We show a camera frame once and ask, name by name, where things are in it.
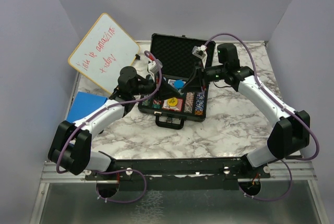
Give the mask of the yellow big blind button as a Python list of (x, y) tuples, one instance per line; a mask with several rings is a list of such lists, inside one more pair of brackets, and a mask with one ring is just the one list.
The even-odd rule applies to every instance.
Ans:
[(169, 106), (169, 107), (175, 107), (175, 106), (177, 106), (177, 104), (178, 104), (178, 99), (177, 98), (171, 98), (171, 99), (169, 99), (168, 101), (167, 101), (167, 105)]

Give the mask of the red playing card deck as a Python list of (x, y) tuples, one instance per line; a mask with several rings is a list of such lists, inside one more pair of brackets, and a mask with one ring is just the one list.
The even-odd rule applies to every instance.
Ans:
[(167, 101), (168, 101), (168, 99), (167, 99), (167, 100), (164, 100), (162, 108), (164, 110), (171, 110), (171, 111), (180, 112), (182, 110), (182, 106), (183, 106), (183, 99), (180, 99), (180, 98), (177, 98), (177, 99), (178, 99), (177, 106), (175, 106), (175, 107), (169, 107), (167, 105)]

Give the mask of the blue round dealer button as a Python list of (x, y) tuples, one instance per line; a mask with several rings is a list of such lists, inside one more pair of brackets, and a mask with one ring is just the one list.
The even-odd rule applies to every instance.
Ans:
[(185, 83), (182, 80), (176, 80), (174, 81), (173, 85), (176, 89), (182, 89)]

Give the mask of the black poker set case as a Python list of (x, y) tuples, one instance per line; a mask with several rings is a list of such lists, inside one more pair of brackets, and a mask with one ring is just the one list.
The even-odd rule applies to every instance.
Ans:
[[(167, 36), (162, 34), (153, 34), (151, 37), (150, 52), (159, 59), (162, 64), (162, 76), (165, 81), (169, 79), (187, 81), (191, 76), (196, 62), (200, 59), (192, 55), (192, 49), (195, 46), (205, 44), (205, 40), (191, 39), (187, 37)], [(143, 107), (142, 102), (138, 104), (139, 111), (146, 114), (153, 114), (156, 117), (156, 125), (158, 127), (170, 128), (179, 130), (184, 126), (186, 120), (193, 122), (203, 122), (206, 118), (206, 109), (208, 101), (208, 90), (203, 90), (205, 94), (204, 115), (195, 115), (195, 100), (193, 106), (193, 113), (185, 113), (184, 105), (186, 94), (179, 97), (183, 99), (183, 106), (180, 112), (164, 110), (163, 108), (154, 109), (152, 102), (154, 99), (160, 100), (157, 97), (150, 98), (151, 104), (149, 107)]]

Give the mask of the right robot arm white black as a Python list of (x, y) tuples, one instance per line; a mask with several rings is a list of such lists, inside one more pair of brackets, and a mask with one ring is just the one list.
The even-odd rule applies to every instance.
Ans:
[(240, 164), (240, 172), (251, 178), (259, 167), (284, 159), (309, 145), (310, 117), (305, 111), (296, 111), (286, 105), (259, 80), (255, 71), (241, 66), (236, 46), (232, 43), (218, 45), (218, 66), (206, 68), (207, 47), (195, 46), (192, 54), (199, 58), (182, 92), (202, 92), (210, 82), (223, 80), (236, 92), (251, 101), (272, 125), (267, 143), (249, 152)]

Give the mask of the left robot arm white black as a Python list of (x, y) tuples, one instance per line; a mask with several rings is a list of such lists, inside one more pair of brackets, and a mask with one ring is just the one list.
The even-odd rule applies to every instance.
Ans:
[(115, 174), (113, 158), (91, 150), (92, 140), (111, 123), (127, 115), (141, 95), (140, 101), (156, 96), (166, 100), (179, 96), (160, 71), (152, 79), (137, 74), (134, 67), (121, 69), (118, 85), (105, 103), (89, 115), (74, 122), (62, 121), (52, 141), (48, 159), (56, 164), (58, 173), (78, 175), (85, 170), (96, 171), (101, 178), (110, 179)]

